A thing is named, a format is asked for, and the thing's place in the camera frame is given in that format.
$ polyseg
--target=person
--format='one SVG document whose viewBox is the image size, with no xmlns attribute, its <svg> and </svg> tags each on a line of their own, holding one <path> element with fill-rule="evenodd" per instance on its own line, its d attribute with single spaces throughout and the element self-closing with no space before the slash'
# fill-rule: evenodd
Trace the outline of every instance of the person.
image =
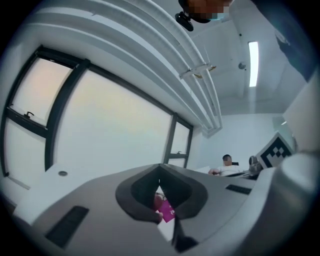
<svg viewBox="0 0 320 256">
<path fill-rule="evenodd" d="M 219 176 L 227 176 L 227 175 L 241 173 L 241 172 L 245 171 L 240 166 L 232 164 L 232 157 L 229 154 L 225 154 L 222 157 L 222 160 L 223 160 L 223 166 L 218 167 L 218 168 L 214 168 L 214 169 L 210 169 L 208 174 L 210 174 L 210 175 L 219 175 Z"/>
</svg>

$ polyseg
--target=ceiling light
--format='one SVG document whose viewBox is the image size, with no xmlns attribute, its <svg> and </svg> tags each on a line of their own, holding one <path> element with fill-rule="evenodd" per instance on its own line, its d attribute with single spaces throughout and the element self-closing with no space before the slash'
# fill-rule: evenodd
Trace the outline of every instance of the ceiling light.
<svg viewBox="0 0 320 256">
<path fill-rule="evenodd" d="M 259 70 L 259 48 L 258 42 L 249 42 L 250 50 L 250 84 L 249 87 L 257 86 Z"/>
</svg>

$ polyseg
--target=black slot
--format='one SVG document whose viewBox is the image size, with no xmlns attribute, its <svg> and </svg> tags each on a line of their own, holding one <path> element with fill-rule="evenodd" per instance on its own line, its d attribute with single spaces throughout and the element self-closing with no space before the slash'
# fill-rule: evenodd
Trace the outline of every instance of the black slot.
<svg viewBox="0 0 320 256">
<path fill-rule="evenodd" d="M 236 185 L 228 185 L 226 187 L 227 190 L 231 190 L 234 192 L 238 192 L 241 194 L 249 195 L 251 192 L 251 188 L 243 187 L 243 186 L 236 186 Z"/>
<path fill-rule="evenodd" d="M 84 220 L 89 209 L 82 206 L 74 206 L 45 236 L 55 245 L 63 248 Z"/>
</svg>

